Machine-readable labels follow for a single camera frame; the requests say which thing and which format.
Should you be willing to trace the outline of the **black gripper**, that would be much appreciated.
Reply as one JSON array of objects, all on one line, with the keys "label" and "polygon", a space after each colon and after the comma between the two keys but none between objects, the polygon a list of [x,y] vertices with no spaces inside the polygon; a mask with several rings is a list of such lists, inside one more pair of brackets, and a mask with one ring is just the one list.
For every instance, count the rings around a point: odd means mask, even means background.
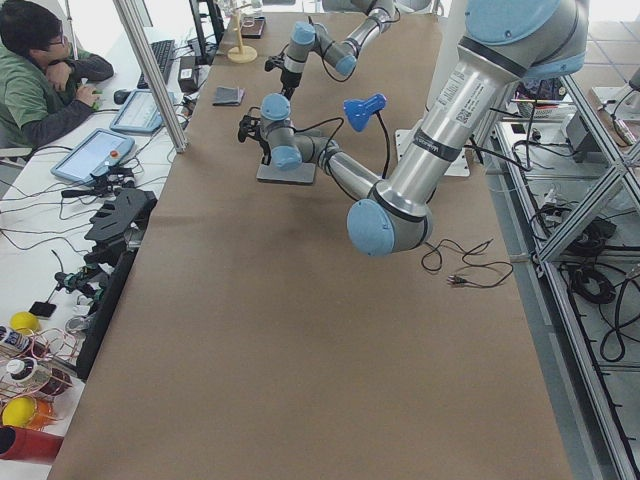
[{"label": "black gripper", "polygon": [[268,141],[263,137],[261,133],[258,133],[258,142],[262,148],[262,164],[270,164],[271,163],[271,148]]},{"label": "black gripper", "polygon": [[296,88],[300,85],[301,74],[284,69],[281,72],[280,81],[282,84],[281,94],[288,100],[291,100],[296,92]]}]

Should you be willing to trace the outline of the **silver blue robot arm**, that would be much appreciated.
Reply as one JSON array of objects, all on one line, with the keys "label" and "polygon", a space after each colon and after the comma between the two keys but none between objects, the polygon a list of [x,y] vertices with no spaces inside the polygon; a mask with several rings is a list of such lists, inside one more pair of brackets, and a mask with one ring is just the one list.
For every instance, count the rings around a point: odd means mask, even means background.
[{"label": "silver blue robot arm", "polygon": [[326,26],[311,18],[294,24],[283,50],[265,62],[266,71],[274,68],[281,71],[281,94],[287,99],[291,99],[299,87],[310,53],[316,53],[324,66],[331,66],[337,74],[349,79],[362,50],[400,18],[395,2],[387,0],[323,1],[322,7],[325,12],[362,13],[365,18],[340,41],[331,36]]},{"label": "silver blue robot arm", "polygon": [[352,244],[368,256],[414,249],[432,232],[428,200],[465,142],[512,82],[580,70],[586,55],[586,1],[470,1],[458,62],[414,131],[389,177],[374,174],[327,137],[296,129],[293,84],[264,97],[257,130],[280,171],[314,163],[355,203],[347,215]]}]

